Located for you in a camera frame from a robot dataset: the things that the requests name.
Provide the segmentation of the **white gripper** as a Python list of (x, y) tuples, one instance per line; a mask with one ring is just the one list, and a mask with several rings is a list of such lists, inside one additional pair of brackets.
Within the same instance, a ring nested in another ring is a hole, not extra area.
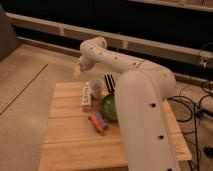
[(73, 72), (73, 77), (78, 78), (82, 71), (90, 70), (94, 67), (94, 61), (81, 55), (79, 58), (79, 66), (76, 66)]

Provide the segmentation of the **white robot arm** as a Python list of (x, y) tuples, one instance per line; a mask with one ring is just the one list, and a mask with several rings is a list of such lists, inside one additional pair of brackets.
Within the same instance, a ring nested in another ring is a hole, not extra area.
[(115, 107), (129, 171), (181, 171), (163, 101), (176, 80), (168, 68), (146, 59), (111, 51), (103, 37), (80, 44), (81, 72), (105, 64), (120, 74)]

